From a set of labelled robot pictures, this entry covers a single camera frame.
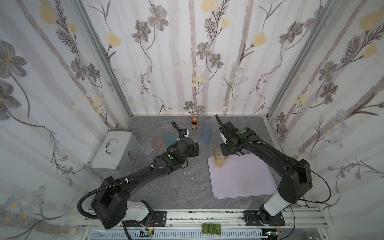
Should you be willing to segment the yellow plastic cup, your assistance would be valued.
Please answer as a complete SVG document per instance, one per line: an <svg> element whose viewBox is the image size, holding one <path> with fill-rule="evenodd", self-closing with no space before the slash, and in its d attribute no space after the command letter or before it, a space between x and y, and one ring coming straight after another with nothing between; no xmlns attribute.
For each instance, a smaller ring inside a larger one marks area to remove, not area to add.
<svg viewBox="0 0 384 240"><path fill-rule="evenodd" d="M223 155L220 147L214 150L214 166L216 168L222 168L226 162L227 157Z"/></svg>

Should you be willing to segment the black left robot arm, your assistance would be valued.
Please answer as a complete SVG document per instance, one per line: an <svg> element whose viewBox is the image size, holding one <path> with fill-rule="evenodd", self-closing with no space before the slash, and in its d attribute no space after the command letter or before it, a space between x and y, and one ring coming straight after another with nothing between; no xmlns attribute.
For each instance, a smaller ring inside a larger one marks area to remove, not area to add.
<svg viewBox="0 0 384 240"><path fill-rule="evenodd" d="M88 219L99 220L107 230L122 221L128 221L128 202L136 191L149 182L188 165L188 158L198 156L199 152L199 144L184 137L154 157L151 164L135 173L119 179L104 179L98 189L79 199L77 210Z"/></svg>

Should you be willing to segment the blue plastic cup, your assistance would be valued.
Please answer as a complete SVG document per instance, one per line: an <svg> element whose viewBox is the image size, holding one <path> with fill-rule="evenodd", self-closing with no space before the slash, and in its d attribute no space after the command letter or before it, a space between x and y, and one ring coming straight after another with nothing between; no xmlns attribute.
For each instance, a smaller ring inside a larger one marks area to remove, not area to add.
<svg viewBox="0 0 384 240"><path fill-rule="evenodd" d="M201 136L203 143L208 144L211 141L213 129L214 127L210 123L204 123L201 125Z"/></svg>

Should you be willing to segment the teal plastic cup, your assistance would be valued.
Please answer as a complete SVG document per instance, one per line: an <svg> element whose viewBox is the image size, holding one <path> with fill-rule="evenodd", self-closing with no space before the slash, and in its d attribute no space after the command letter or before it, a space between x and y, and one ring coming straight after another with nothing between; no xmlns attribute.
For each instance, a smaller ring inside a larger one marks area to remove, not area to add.
<svg viewBox="0 0 384 240"><path fill-rule="evenodd" d="M166 147L168 148L172 144L176 143L178 140L178 135L175 133L167 133L164 135Z"/></svg>

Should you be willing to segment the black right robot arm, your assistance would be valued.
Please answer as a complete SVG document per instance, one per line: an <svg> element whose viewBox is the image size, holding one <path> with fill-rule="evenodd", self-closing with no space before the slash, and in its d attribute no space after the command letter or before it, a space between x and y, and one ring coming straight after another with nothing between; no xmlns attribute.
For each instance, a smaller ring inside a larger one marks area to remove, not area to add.
<svg viewBox="0 0 384 240"><path fill-rule="evenodd" d="M262 225L276 222L285 208L297 203L313 187L310 164L306 160L297 161L285 155L250 128L239 130L231 122L222 123L218 115L216 119L224 138L220 148L225 156L245 149L272 167L282 178L277 192L259 208L257 214Z"/></svg>

